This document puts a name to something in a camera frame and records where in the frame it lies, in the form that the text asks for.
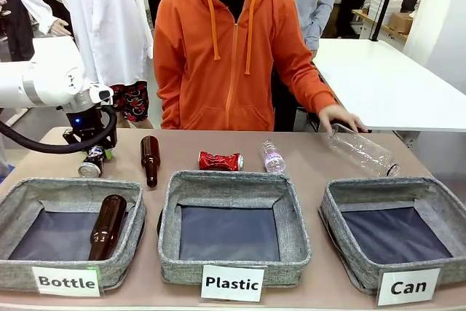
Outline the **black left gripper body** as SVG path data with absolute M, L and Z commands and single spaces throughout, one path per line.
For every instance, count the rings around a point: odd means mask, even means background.
M 71 129 L 63 133 L 69 145 L 81 144 L 80 149 L 98 146 L 112 149 L 117 144 L 117 114 L 112 106 L 93 106 L 86 111 L 67 113 Z

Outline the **person's left hand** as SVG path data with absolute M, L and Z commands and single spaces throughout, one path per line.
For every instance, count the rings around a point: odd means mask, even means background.
M 324 127 L 327 134 L 332 134 L 331 122 L 339 120 L 349 125 L 350 129 L 358 133 L 362 130 L 367 133 L 366 126 L 362 123 L 360 118 L 354 114 L 349 113 L 344 107 L 340 105 L 330 105 L 321 109 L 317 114 L 320 120 L 320 124 Z

